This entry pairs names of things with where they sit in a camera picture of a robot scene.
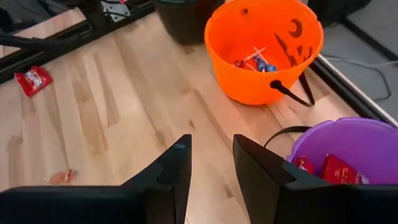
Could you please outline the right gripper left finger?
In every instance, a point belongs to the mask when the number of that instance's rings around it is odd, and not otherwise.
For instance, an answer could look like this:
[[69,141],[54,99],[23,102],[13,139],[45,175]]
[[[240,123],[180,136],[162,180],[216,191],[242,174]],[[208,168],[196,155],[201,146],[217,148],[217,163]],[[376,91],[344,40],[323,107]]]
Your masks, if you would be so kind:
[[139,224],[184,224],[192,177],[192,135],[184,134],[122,184],[141,197]]

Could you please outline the purple halloween bucket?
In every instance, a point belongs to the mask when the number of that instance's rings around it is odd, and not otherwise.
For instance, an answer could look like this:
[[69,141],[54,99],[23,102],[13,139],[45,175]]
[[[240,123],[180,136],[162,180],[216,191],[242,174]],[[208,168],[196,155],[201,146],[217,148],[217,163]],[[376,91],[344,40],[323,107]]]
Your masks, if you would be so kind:
[[305,157],[320,176],[327,155],[347,162],[371,184],[398,184],[398,128],[368,118],[340,118],[276,132],[301,133],[286,160]]

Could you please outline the black halloween bucket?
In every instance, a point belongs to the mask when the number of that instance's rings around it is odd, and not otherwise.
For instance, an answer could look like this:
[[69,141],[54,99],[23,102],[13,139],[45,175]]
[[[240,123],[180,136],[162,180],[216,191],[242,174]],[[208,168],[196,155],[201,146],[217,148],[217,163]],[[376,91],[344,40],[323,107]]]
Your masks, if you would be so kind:
[[179,44],[204,42],[208,19],[226,0],[153,0],[167,33]]

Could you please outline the red Skittles candy pack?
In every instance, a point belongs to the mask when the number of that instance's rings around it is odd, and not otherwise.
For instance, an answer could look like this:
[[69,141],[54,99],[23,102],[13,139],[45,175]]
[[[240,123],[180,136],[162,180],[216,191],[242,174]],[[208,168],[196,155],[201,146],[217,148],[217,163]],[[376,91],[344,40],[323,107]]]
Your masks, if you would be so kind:
[[32,66],[25,73],[15,73],[14,78],[20,84],[25,96],[32,97],[53,82],[49,72],[43,67]]
[[367,177],[333,154],[326,156],[322,178],[332,184],[370,184]]
[[315,168],[314,168],[313,164],[306,157],[298,157],[298,158],[296,158],[294,164],[299,169],[302,169],[302,170],[308,172],[309,174],[313,174],[314,173]]

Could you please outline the orange-red candy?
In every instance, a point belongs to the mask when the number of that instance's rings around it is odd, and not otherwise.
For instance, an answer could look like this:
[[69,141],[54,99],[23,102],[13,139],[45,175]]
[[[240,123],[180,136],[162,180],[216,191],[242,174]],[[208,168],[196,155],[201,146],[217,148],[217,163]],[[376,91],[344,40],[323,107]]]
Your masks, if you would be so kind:
[[74,169],[68,169],[67,171],[57,172],[48,179],[48,183],[51,185],[67,185],[72,182],[76,174],[77,171]]

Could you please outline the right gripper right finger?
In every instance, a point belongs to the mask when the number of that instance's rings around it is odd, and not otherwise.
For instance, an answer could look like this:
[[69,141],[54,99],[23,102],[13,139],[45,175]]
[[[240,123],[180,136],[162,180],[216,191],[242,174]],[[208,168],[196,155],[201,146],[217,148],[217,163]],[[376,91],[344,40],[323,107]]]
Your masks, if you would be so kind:
[[233,157],[252,224],[330,222],[320,189],[327,186],[326,182],[242,134],[234,135]]

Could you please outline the orange pumpkin halloween bucket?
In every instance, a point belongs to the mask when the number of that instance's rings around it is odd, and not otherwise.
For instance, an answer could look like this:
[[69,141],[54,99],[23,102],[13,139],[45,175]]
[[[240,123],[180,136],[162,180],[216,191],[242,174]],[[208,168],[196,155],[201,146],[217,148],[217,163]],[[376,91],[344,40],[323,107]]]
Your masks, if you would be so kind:
[[[283,96],[315,104],[303,73],[318,57],[324,41],[316,14],[299,0],[233,0],[221,5],[205,27],[205,45],[219,86],[245,105],[268,105]],[[276,72],[238,68],[258,49]]]

